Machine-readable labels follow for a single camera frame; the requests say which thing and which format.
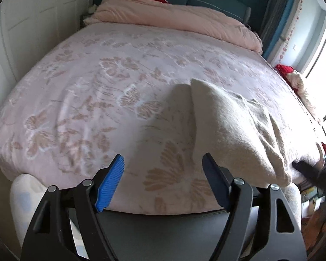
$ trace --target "floor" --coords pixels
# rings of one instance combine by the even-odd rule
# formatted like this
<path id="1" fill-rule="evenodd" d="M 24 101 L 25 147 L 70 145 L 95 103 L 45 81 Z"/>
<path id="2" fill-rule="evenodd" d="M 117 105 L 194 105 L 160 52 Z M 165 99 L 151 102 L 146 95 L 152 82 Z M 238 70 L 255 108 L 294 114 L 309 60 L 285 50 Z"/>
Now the floor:
<path id="1" fill-rule="evenodd" d="M 0 170 L 0 238 L 19 257 L 21 248 L 16 237 L 10 208 L 11 183 Z"/>

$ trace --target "mattress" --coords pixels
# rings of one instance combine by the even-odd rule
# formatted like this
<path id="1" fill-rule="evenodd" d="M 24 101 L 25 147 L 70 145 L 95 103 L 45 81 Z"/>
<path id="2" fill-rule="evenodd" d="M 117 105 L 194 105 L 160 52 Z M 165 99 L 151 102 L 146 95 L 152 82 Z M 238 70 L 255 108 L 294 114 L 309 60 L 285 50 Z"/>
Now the mattress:
<path id="1" fill-rule="evenodd" d="M 265 105 L 289 162 L 319 160 L 321 131 L 258 53 L 197 33 L 105 22 L 59 44 L 9 95 L 0 110 L 2 171 L 67 188 L 121 154 L 125 172 L 108 209 L 219 209 L 192 160 L 192 78 Z"/>

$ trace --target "pink comforter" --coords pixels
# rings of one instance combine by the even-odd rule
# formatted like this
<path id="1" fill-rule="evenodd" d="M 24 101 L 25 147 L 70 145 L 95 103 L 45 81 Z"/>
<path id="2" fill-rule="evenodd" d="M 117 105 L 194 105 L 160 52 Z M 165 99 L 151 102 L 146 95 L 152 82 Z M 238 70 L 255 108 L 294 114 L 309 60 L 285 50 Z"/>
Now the pink comforter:
<path id="1" fill-rule="evenodd" d="M 103 0 L 86 24 L 118 22 L 192 31 L 262 54 L 262 41 L 241 22 L 204 7 L 153 0 Z"/>

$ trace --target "bed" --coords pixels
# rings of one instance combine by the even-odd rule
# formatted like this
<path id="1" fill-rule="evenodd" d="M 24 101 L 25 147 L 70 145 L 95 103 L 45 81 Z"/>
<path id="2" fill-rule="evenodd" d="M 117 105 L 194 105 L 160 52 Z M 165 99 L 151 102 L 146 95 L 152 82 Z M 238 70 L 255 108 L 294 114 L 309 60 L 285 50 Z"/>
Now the bed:
<path id="1" fill-rule="evenodd" d="M 170 1 L 177 5 L 164 10 L 179 12 L 166 27 L 155 19 L 116 19 L 123 15 L 104 22 L 100 9 L 18 83 L 0 110 L 0 167 L 8 179 L 30 174 L 44 186 L 74 187 L 119 153 L 126 169 L 109 210 L 166 215 L 219 209 L 201 164 L 192 160 L 192 78 L 267 107 L 285 135 L 288 162 L 320 159 L 321 128 L 261 57 L 260 40 L 244 26 L 250 9 L 236 0 Z M 130 5 L 129 11 L 134 2 L 161 7 L 105 0 L 103 12 L 111 18 L 119 4 L 110 2 Z M 199 7 L 188 12 L 185 5 Z M 190 29 L 179 20 L 181 11 L 224 23 L 213 19 L 210 31 Z M 292 179 L 300 178 L 292 171 Z"/>

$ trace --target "silver bolt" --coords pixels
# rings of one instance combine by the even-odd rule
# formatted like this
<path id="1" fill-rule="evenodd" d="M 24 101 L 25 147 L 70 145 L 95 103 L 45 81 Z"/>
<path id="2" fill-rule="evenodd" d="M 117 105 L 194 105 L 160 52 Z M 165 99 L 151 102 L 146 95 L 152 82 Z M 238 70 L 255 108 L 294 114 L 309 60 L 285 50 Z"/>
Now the silver bolt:
<path id="1" fill-rule="evenodd" d="M 277 191 L 279 190 L 280 187 L 277 184 L 273 183 L 270 185 L 270 188 L 273 189 L 274 191 Z"/>
<path id="2" fill-rule="evenodd" d="M 92 184 L 92 180 L 91 179 L 85 179 L 83 182 L 82 182 L 82 185 L 83 186 L 90 186 Z"/>
<path id="3" fill-rule="evenodd" d="M 57 189 L 56 186 L 50 186 L 49 188 L 47 188 L 48 192 L 55 192 Z"/>
<path id="4" fill-rule="evenodd" d="M 245 181 L 243 179 L 241 179 L 240 177 L 236 177 L 235 179 L 233 179 L 234 183 L 241 186 L 245 183 Z"/>

